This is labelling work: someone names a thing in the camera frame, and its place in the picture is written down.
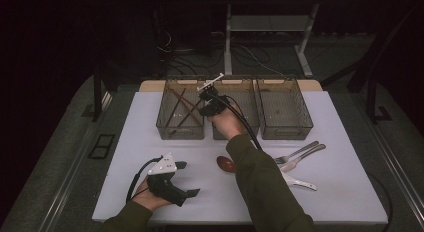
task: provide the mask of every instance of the white table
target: white table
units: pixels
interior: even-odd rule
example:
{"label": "white table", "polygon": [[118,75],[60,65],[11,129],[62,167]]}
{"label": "white table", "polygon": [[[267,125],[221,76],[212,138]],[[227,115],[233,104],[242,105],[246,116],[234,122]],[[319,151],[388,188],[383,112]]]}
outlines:
{"label": "white table", "polygon": [[[315,223],[387,223],[384,208],[328,93],[308,91],[303,92],[303,96],[314,123],[307,139],[264,141],[259,134],[263,149],[276,157],[314,140],[327,146],[288,172],[318,187],[315,192],[290,187]],[[201,190],[182,207],[170,205],[155,211],[150,220],[152,224],[251,223],[234,175],[221,171],[216,164],[217,156],[227,155],[226,141],[212,139],[211,125],[207,121],[203,140],[161,140],[155,126],[161,98],[161,92],[136,93],[92,218],[104,221],[115,216],[124,206],[128,188],[141,166],[152,158],[172,152],[175,160],[188,163],[185,169],[176,172],[172,179],[174,185],[182,190]]]}

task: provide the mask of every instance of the gray floor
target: gray floor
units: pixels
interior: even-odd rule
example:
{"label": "gray floor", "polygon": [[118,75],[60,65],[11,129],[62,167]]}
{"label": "gray floor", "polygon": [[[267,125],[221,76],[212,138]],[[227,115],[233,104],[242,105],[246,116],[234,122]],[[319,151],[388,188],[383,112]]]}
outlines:
{"label": "gray floor", "polygon": [[[170,68],[169,74],[193,73],[190,68],[205,75],[223,72],[223,60],[220,59],[223,51],[222,38],[218,35],[214,41],[217,46],[211,56],[193,55],[187,50],[188,47],[179,48],[179,58],[183,59],[177,57],[180,63],[171,62],[174,68]],[[298,41],[298,36],[289,34],[236,34],[232,40],[233,74],[275,73],[258,65],[246,50],[249,49],[272,70],[302,78],[302,69],[293,50],[293,45]],[[372,41],[373,37],[367,35],[311,37],[305,54],[314,74],[313,79],[323,80],[350,65],[367,51]],[[410,194],[411,188],[417,195],[424,194],[424,183],[420,180],[424,170],[424,139],[381,86],[378,88],[377,105],[386,108],[393,120],[372,125],[364,115],[365,91],[349,93],[346,90],[349,78],[350,75],[345,76],[325,90],[329,91],[386,211],[391,210],[390,202],[393,203],[393,218],[387,231],[423,231],[423,225],[416,216],[418,212],[411,206],[413,203],[410,198],[415,197],[405,194]],[[1,231],[95,231],[99,228],[100,223],[92,221],[91,215],[138,86],[121,86],[104,101],[105,111],[100,119],[92,122],[92,85],[90,78],[75,94]],[[115,134],[111,152],[104,160],[88,159],[87,155],[100,134]],[[388,166],[388,159],[393,162],[393,158],[403,169],[403,175],[397,174],[398,165]],[[400,185],[405,178],[409,179],[410,184]],[[317,231],[382,231],[383,227],[384,225],[317,225]],[[252,231],[252,227],[166,228],[170,232],[198,230]]]}

